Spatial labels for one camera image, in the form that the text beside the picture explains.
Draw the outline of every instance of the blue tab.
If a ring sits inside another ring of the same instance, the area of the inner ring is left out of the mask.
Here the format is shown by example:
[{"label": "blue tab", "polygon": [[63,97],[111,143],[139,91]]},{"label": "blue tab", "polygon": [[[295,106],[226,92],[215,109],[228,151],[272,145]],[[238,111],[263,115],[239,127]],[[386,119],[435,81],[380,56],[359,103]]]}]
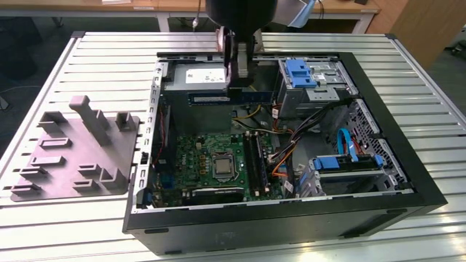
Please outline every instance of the blue tab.
[{"label": "blue tab", "polygon": [[303,77],[311,75],[311,69],[307,67],[304,60],[287,59],[284,63],[290,76]]},{"label": "blue tab", "polygon": [[346,128],[340,128],[338,130],[338,134],[336,134],[336,149],[338,149],[338,154],[344,154],[344,150],[343,150],[343,137],[344,137],[344,141],[347,144],[347,154],[351,155],[351,159],[352,162],[358,162],[359,158],[356,156],[356,147],[355,147],[355,143],[352,143],[351,140],[351,134],[350,131]]},{"label": "blue tab", "polygon": [[314,168],[315,168],[315,170],[320,170],[322,169],[322,164],[320,164],[319,159],[314,159]]},{"label": "blue tab", "polygon": [[145,199],[147,203],[151,203],[151,202],[152,202],[152,194],[148,193],[148,194],[145,195],[145,198],[147,198],[147,199]]},{"label": "blue tab", "polygon": [[318,158],[323,169],[338,169],[340,165],[338,164],[336,157],[319,157]]},{"label": "blue tab", "polygon": [[314,88],[318,82],[312,79],[311,69],[302,59],[287,59],[286,71],[291,79],[292,88]]},{"label": "blue tab", "polygon": [[380,168],[380,167],[383,167],[383,157],[380,156],[380,155],[375,155],[374,156],[374,160],[375,160],[375,163],[376,163],[376,166]]}]

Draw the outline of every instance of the floor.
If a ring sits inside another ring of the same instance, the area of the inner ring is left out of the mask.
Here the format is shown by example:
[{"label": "floor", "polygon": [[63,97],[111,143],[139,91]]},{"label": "floor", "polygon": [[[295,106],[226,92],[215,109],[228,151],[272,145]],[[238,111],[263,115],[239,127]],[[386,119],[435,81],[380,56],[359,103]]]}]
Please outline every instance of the floor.
[{"label": "floor", "polygon": [[[0,111],[0,156],[8,147],[23,118],[37,96],[40,87],[67,45],[73,31],[120,31],[120,32],[157,32],[157,23],[152,18],[65,18],[64,26],[56,28],[49,18],[35,18],[35,23],[43,36],[43,43],[29,47],[29,53],[37,64],[37,72],[28,79],[12,81],[0,74],[0,94],[11,103],[7,112]],[[172,31],[188,31],[190,21],[170,20]],[[210,21],[199,22],[200,31],[211,32],[214,24]],[[466,114],[466,59],[451,56],[445,51],[429,74],[442,87],[461,111]]]}]

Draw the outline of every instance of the metal slatted table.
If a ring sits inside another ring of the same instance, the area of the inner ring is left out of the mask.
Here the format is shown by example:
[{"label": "metal slatted table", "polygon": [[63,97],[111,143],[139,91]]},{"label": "metal slatted table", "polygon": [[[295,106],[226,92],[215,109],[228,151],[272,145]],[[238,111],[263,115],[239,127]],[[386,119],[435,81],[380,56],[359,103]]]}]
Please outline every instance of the metal slatted table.
[{"label": "metal slatted table", "polygon": [[[371,237],[194,253],[192,261],[433,261],[466,255],[466,121],[397,40],[383,35],[263,34],[267,51],[352,52],[449,204]],[[212,33],[87,33],[72,38],[0,161],[0,261],[147,261],[156,257],[121,233],[127,195],[15,203],[19,179],[43,130],[44,111],[87,94],[107,116],[147,117],[156,53],[215,51]]]}]

